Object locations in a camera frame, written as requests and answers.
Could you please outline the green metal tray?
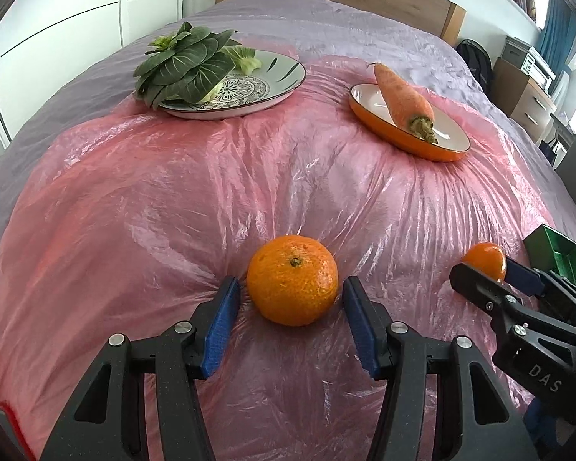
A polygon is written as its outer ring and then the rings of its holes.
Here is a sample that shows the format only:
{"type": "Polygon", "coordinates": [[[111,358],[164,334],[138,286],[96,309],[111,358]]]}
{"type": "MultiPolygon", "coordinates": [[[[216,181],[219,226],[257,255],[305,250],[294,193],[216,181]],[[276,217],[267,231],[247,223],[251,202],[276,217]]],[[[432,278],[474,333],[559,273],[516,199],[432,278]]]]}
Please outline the green metal tray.
{"type": "Polygon", "coordinates": [[[533,269],[551,270],[576,285],[576,243],[572,239],[542,224],[523,244],[533,269]]]}

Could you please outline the large orange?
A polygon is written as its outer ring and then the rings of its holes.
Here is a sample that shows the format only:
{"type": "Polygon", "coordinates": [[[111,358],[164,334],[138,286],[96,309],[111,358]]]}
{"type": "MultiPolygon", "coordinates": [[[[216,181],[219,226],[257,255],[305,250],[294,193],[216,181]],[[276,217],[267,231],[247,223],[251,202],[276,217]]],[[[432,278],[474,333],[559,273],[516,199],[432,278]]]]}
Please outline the large orange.
{"type": "Polygon", "coordinates": [[[247,268],[247,291],[266,320],[287,327],[308,326],[334,305],[338,267],[317,240],[281,236],[253,255],[247,268]]]}

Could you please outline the pink plastic sheet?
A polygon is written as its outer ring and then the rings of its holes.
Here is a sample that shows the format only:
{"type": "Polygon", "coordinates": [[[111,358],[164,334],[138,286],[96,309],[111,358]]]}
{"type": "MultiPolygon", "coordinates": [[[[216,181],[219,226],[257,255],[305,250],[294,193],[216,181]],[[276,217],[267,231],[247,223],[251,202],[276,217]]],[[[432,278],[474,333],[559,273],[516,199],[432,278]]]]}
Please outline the pink plastic sheet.
{"type": "Polygon", "coordinates": [[[348,106],[363,60],[323,57],[286,101],[188,122],[132,101],[63,132],[39,160],[0,242],[0,405],[39,455],[110,335],[157,335],[287,234],[314,238],[341,277],[423,335],[493,349],[449,286],[479,242],[525,258],[550,212],[510,138],[446,95],[470,135],[457,163],[413,157],[348,106]]]}

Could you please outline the orange rimmed white dish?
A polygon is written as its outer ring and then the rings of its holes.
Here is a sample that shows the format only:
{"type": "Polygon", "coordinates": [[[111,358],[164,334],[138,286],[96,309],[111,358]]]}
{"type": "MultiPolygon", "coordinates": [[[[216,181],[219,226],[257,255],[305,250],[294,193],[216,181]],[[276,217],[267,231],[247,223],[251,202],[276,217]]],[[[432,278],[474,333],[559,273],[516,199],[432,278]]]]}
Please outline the orange rimmed white dish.
{"type": "Polygon", "coordinates": [[[418,103],[420,114],[404,116],[402,108],[389,108],[378,85],[359,83],[349,91],[348,102],[369,131],[412,155],[454,163],[470,150],[470,139],[461,126],[424,98],[418,103]]]}

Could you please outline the wooden drawer cabinet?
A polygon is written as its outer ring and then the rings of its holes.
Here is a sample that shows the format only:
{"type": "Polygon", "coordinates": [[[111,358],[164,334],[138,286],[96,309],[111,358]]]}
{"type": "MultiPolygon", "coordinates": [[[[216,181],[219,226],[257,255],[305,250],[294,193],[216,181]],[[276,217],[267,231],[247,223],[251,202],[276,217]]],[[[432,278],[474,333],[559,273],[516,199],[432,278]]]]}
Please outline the wooden drawer cabinet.
{"type": "Polygon", "coordinates": [[[525,129],[538,145],[556,106],[534,78],[499,57],[493,68],[490,100],[509,119],[525,129]]]}

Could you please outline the orange carrot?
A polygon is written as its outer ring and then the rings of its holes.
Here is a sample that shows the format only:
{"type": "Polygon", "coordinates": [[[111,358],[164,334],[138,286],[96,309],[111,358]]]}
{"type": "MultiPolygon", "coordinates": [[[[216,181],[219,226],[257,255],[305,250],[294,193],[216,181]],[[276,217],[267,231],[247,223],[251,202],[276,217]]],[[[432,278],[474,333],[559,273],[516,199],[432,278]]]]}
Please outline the orange carrot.
{"type": "Polygon", "coordinates": [[[436,144],[435,114],[429,101],[383,63],[370,63],[370,67],[395,125],[424,142],[436,144]]]}

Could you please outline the black backpack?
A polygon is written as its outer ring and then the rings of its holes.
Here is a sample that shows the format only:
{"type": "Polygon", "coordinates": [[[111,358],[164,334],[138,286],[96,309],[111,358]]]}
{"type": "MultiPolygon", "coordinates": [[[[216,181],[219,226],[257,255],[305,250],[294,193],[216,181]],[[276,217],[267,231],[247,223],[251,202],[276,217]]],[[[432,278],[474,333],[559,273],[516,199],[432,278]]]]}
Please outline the black backpack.
{"type": "Polygon", "coordinates": [[[473,40],[462,40],[456,47],[459,56],[463,58],[474,79],[481,85],[486,96],[490,95],[493,69],[487,51],[473,40]]]}

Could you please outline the grey printer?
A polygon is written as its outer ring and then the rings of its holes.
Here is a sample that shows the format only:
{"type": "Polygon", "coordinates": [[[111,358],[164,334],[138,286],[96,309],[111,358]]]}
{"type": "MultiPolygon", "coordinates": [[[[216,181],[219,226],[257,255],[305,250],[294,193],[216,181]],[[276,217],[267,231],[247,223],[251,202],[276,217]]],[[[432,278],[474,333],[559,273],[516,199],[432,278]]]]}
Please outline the grey printer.
{"type": "Polygon", "coordinates": [[[507,36],[502,58],[523,73],[531,76],[546,93],[556,79],[556,74],[550,69],[550,66],[539,52],[519,38],[507,36]]]}

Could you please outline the teal curtain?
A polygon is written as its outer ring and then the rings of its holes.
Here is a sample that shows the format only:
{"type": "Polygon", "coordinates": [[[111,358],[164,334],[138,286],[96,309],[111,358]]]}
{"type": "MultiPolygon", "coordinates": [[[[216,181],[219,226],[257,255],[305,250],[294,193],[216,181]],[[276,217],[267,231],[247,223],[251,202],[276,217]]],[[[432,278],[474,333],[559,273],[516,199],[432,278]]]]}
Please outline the teal curtain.
{"type": "Polygon", "coordinates": [[[566,66],[576,38],[576,13],[565,0],[548,0],[546,20],[536,50],[554,76],[566,66]]]}

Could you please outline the green leafy bok choy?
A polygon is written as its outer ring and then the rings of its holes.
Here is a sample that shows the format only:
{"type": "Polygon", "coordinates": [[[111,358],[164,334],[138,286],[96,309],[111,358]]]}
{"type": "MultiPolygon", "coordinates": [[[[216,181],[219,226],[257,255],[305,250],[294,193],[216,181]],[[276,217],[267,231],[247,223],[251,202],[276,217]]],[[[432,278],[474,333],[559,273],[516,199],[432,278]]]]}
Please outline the green leafy bok choy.
{"type": "Polygon", "coordinates": [[[158,36],[133,73],[135,97],[152,108],[163,102],[201,106],[216,101],[231,79],[262,67],[257,51],[236,41],[235,33],[186,22],[177,32],[158,36]]]}

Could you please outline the patterned grey plate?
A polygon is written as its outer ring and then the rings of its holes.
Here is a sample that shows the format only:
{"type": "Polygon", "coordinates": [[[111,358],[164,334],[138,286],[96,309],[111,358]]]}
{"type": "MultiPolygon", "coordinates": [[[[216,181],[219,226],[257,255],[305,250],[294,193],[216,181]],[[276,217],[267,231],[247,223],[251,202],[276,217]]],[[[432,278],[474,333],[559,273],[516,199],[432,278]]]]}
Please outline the patterned grey plate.
{"type": "Polygon", "coordinates": [[[188,120],[241,117],[281,103],[306,79],[305,67],[288,55],[257,50],[255,57],[261,61],[260,68],[250,75],[234,70],[222,81],[222,88],[209,102],[164,101],[159,106],[174,117],[188,120]]]}

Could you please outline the purple bed cover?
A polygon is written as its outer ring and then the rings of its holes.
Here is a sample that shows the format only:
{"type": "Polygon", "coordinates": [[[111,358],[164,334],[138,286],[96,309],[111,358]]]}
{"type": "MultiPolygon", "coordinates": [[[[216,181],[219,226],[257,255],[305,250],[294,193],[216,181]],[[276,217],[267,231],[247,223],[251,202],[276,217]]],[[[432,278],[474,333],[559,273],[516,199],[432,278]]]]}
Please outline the purple bed cover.
{"type": "MultiPolygon", "coordinates": [[[[225,0],[190,17],[233,28],[254,47],[278,45],[302,63],[327,55],[380,60],[416,85],[481,113],[505,131],[531,170],[554,227],[576,242],[576,203],[526,132],[483,93],[466,63],[437,36],[328,0],[225,0]]],[[[23,125],[0,157],[0,242],[30,173],[63,131],[105,116],[134,88],[148,39],[139,38],[85,70],[23,125]]]]}

